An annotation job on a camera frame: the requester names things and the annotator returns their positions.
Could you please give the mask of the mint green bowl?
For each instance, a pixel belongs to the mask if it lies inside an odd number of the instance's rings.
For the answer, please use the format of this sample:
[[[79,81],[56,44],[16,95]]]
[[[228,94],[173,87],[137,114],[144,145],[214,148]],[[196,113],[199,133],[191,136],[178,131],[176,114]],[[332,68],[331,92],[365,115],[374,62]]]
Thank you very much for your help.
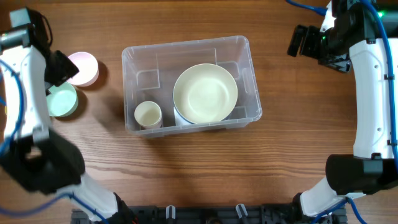
[[[49,115],[52,117],[66,117],[71,115],[78,107],[78,95],[73,85],[68,82],[60,86],[49,88],[46,96]]]

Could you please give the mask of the pink bowl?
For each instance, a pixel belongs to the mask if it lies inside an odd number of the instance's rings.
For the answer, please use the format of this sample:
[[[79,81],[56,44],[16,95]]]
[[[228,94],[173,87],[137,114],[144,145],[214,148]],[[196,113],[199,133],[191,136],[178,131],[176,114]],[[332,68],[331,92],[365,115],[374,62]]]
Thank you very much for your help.
[[[79,72],[67,80],[68,83],[86,87],[94,84],[99,76],[99,66],[97,59],[88,52],[75,52],[68,58],[79,69]]]

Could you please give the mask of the cream plate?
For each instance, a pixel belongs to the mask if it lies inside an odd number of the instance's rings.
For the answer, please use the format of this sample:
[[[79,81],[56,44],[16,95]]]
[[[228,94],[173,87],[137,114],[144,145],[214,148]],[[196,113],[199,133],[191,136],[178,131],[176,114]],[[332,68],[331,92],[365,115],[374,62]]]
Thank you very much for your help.
[[[174,107],[187,120],[200,124],[220,121],[238,101],[238,87],[225,68],[202,63],[186,69],[175,82]]]

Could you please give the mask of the pink cup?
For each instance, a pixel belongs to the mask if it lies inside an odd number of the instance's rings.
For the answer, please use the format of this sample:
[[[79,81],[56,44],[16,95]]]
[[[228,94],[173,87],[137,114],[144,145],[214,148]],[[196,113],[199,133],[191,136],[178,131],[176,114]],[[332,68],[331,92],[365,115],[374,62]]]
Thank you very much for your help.
[[[153,125],[140,125],[142,129],[159,129],[162,127],[162,123],[157,123]]]

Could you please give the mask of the cream cup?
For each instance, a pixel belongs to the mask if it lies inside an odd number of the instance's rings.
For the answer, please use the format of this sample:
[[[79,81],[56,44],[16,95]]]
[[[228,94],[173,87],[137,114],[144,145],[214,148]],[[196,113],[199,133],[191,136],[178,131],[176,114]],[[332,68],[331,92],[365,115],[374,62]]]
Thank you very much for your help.
[[[144,101],[134,110],[134,119],[139,125],[162,123],[161,108],[153,101]]]

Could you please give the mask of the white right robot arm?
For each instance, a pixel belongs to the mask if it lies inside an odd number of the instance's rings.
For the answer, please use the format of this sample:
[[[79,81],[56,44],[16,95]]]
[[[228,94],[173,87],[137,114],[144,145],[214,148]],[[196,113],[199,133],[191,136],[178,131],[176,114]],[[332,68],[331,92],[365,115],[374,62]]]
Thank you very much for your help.
[[[294,198],[300,219],[317,222],[397,186],[397,5],[331,0],[314,11],[322,26],[297,26],[287,53],[353,72],[357,111],[353,153],[329,156],[326,176]]]

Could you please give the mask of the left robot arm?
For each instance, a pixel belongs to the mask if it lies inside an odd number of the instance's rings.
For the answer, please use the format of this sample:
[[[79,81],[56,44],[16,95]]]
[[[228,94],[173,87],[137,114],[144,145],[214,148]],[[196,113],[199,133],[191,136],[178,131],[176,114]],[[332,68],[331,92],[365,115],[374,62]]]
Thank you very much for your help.
[[[47,87],[61,85],[78,68],[50,51],[46,31],[22,25],[3,32],[1,70],[7,103],[1,167],[28,192],[71,200],[94,223],[137,223],[116,193],[85,172],[80,150],[52,128]]]

